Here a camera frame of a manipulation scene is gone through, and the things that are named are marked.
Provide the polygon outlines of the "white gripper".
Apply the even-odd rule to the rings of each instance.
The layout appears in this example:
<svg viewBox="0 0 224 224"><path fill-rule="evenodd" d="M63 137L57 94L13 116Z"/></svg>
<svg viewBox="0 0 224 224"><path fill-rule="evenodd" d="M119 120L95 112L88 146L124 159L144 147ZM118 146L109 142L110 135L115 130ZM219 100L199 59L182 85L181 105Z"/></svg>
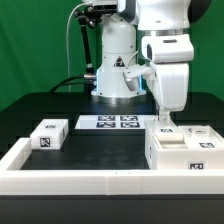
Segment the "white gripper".
<svg viewBox="0 0 224 224"><path fill-rule="evenodd" d="M182 111L188 91L189 65L194 58L194 48L188 34L171 36L144 36L141 52L152 69L153 76L147 85L163 110L158 121L168 126L169 111Z"/></svg>

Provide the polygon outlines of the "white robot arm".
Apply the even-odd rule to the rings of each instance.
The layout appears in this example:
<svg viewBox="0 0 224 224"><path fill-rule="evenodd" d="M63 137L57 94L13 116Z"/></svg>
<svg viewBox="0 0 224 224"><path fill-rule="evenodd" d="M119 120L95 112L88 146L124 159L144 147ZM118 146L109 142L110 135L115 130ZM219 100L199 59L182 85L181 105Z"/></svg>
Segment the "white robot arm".
<svg viewBox="0 0 224 224"><path fill-rule="evenodd" d="M82 0L84 15L102 25L102 64L92 95L130 102L146 93L145 80L167 120L184 109L194 48L188 28L212 0Z"/></svg>

